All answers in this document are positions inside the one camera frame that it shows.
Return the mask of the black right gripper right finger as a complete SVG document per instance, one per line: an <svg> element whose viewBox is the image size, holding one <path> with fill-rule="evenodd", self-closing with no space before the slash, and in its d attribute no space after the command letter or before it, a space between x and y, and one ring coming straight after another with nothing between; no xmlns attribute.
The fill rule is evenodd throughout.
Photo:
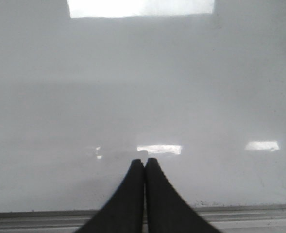
<svg viewBox="0 0 286 233"><path fill-rule="evenodd" d="M148 230L150 233L219 233L176 192L157 159L145 166Z"/></svg>

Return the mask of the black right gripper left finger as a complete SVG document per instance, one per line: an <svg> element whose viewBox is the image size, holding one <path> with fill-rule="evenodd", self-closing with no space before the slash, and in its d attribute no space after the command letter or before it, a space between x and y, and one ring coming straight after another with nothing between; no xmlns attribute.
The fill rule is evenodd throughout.
<svg viewBox="0 0 286 233"><path fill-rule="evenodd" d="M109 201L77 233L140 233L144 212L144 166L131 161L129 170Z"/></svg>

